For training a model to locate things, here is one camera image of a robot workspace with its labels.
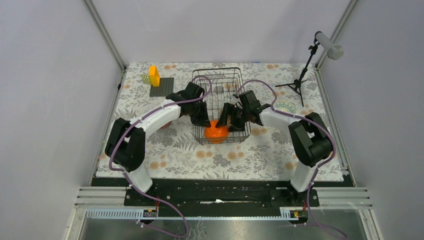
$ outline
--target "microphone stand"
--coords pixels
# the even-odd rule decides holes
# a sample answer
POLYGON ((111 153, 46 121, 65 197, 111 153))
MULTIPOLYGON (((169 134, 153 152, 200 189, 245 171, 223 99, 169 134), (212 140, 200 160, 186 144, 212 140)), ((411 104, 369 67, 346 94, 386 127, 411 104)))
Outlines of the microphone stand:
POLYGON ((291 88, 295 93, 297 93, 300 96, 300 100, 302 101, 302 107, 304 107, 304 99, 302 97, 302 83, 307 81, 302 79, 304 78, 306 72, 308 71, 308 65, 311 62, 312 57, 317 53, 317 49, 318 46, 320 45, 320 43, 318 42, 318 40, 315 38, 313 40, 313 46, 309 46, 308 50, 310 50, 310 56, 309 59, 307 60, 306 66, 304 67, 304 69, 302 70, 302 73, 299 76, 299 79, 295 79, 292 83, 287 83, 287 84, 281 84, 281 85, 276 85, 275 87, 282 87, 282 86, 288 86, 289 88, 291 88))

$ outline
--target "white cylinder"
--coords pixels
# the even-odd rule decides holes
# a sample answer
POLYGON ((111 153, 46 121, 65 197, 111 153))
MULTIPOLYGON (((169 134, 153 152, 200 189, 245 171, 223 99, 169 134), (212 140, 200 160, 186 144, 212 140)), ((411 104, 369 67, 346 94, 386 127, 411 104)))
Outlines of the white cylinder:
POLYGON ((322 45, 327 51, 327 56, 330 59, 337 60, 343 56, 343 48, 340 45, 336 45, 332 42, 324 33, 317 31, 315 33, 315 39, 322 45))

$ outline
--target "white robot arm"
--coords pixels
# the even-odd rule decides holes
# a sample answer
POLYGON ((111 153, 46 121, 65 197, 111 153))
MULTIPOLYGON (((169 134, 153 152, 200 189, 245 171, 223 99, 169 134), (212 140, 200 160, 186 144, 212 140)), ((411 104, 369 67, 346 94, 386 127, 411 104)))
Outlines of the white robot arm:
MULTIPOLYGON (((132 183, 141 191, 146 192, 152 186, 152 180, 142 166, 145 157, 146 139, 152 133, 166 123, 183 115, 190 116, 194 125, 210 127, 206 104, 203 101, 179 104, 179 102, 187 99, 195 99, 201 93, 204 94, 204 90, 201 87, 194 83, 189 83, 186 90, 167 96, 166 100, 156 111, 133 118, 130 121, 122 118, 115 121, 105 148, 105 153, 108 156, 111 156, 118 140, 126 129, 138 120, 143 119, 125 136, 129 138, 129 141, 123 141, 118 146, 113 159, 116 164, 125 170, 132 183)), ((227 116, 231 114, 230 124, 235 126, 235 129, 239 126, 244 126, 248 121, 281 131, 287 131, 288 129, 295 153, 299 159, 299 164, 290 180, 288 189, 292 192, 292 198, 304 199, 308 184, 312 180, 318 163, 328 158, 333 150, 328 137, 316 126, 305 120, 277 113, 269 104, 261 105, 251 90, 241 93, 238 97, 240 98, 241 108, 226 103, 217 127, 219 127, 219 124, 227 125, 227 116)), ((312 112, 305 117, 325 128, 321 117, 317 113, 312 112)))

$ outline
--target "small yellow part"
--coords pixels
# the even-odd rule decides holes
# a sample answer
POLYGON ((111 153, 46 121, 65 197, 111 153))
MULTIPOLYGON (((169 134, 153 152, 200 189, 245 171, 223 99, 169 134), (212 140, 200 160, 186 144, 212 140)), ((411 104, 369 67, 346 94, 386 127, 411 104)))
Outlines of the small yellow part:
POLYGON ((150 77, 149 77, 149 75, 141 75, 141 80, 143 80, 143 83, 145 83, 145 84, 152 84, 152 82, 150 81, 150 77))
POLYGON ((150 82, 153 87, 159 87, 161 77, 159 76, 159 72, 156 66, 150 66, 150 69, 148 71, 148 77, 150 78, 150 82))

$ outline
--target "floor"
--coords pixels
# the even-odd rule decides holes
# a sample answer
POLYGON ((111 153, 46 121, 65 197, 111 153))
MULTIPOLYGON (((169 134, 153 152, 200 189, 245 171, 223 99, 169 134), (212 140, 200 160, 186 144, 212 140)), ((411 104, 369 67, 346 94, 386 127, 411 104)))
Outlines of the floor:
MULTIPOLYGON (((131 63, 113 120, 130 120, 140 116, 165 99, 149 97, 150 85, 143 81, 141 75, 147 75, 151 65, 157 66, 162 78, 174 78, 174 92, 185 88, 196 69, 238 67, 244 82, 258 79, 275 86, 298 78, 304 66, 274 63, 131 63)), ((220 70, 211 70, 211 73, 219 74, 220 70)), ((302 85, 304 107, 299 96, 288 87, 274 88, 278 95, 275 107, 300 115, 316 112, 328 126, 328 117, 312 68, 308 70, 305 79, 307 81, 302 85)), ((223 87, 225 90, 231 88, 225 84, 223 87)), ((274 98, 270 90, 260 83, 248 84, 245 89, 253 90, 262 104, 270 104, 274 98)), ((108 162, 108 156, 99 156, 96 176, 122 177, 122 173, 109 170, 108 162)), ((147 139, 143 167, 152 178, 288 181, 297 164, 288 131, 252 124, 250 136, 243 142, 201 145, 194 138, 190 118, 183 116, 147 139)), ((316 181, 342 180, 337 158, 321 167, 316 178, 316 181)))

